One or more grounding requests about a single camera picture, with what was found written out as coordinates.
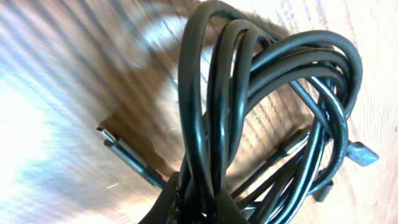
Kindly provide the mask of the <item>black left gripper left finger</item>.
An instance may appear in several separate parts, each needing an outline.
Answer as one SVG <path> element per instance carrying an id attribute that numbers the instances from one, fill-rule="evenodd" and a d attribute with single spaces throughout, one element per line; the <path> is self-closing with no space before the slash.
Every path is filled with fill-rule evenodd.
<path id="1" fill-rule="evenodd" d="M 178 177 L 179 172 L 174 172 L 170 176 L 168 182 L 164 185 L 163 190 L 155 201 L 155 204 L 139 224 L 167 223 L 169 211 L 172 209 L 177 194 Z"/>

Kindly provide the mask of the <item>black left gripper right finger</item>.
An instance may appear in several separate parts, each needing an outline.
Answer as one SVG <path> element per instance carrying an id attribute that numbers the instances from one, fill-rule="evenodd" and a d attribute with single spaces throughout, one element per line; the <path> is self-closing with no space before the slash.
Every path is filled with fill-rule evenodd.
<path id="1" fill-rule="evenodd" d="M 220 224 L 248 224 L 249 222 L 241 214 L 231 195 L 226 189 L 221 189 L 215 197 L 216 223 Z"/>

